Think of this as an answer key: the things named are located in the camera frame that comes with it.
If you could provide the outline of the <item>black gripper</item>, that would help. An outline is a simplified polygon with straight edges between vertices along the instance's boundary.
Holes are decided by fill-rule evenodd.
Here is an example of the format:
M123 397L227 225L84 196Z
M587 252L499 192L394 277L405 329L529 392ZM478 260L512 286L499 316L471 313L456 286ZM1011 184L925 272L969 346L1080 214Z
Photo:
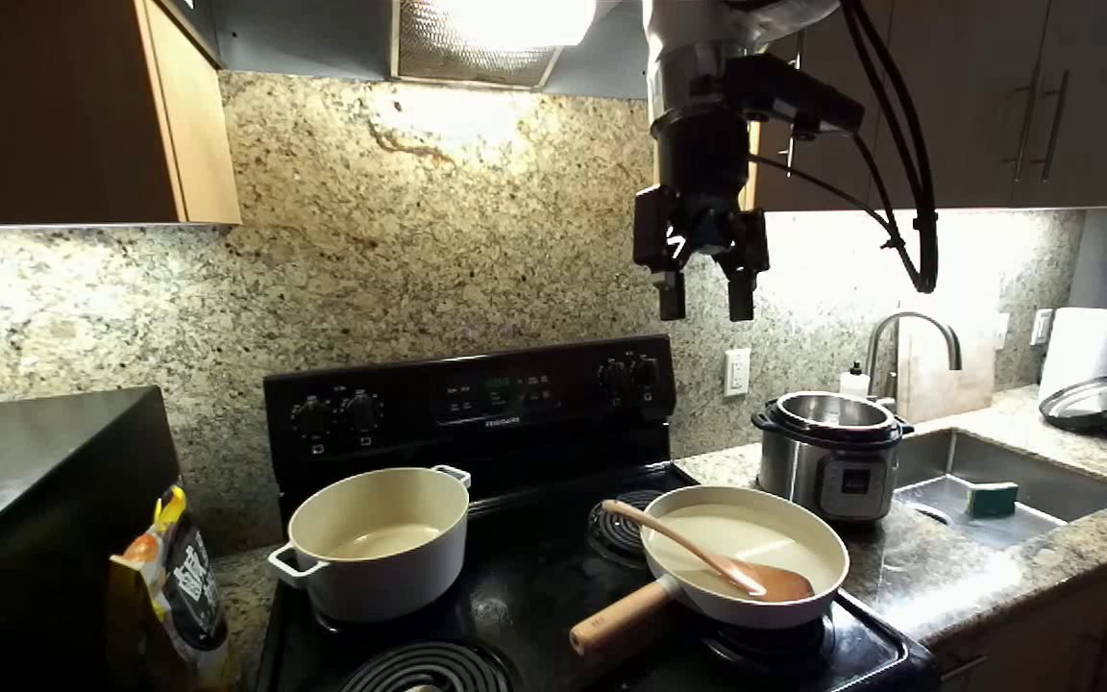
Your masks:
M750 137L734 111L664 116L658 184L636 196L636 260L658 269L661 318L686 318L679 265L705 251L725 269L731 322L752 318L758 272L768 265L758 213L738 209Z

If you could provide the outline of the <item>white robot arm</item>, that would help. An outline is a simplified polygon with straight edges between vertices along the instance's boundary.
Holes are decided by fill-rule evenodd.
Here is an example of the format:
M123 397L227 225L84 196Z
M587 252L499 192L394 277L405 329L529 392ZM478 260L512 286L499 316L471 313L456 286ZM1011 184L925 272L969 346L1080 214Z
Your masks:
M750 125L786 118L797 137L859 129L866 108L768 52L842 0L641 0L654 184L636 196L636 260L654 272L661 316L686 316L686 265L709 252L734 318L752 316L768 269L766 220L738 204Z

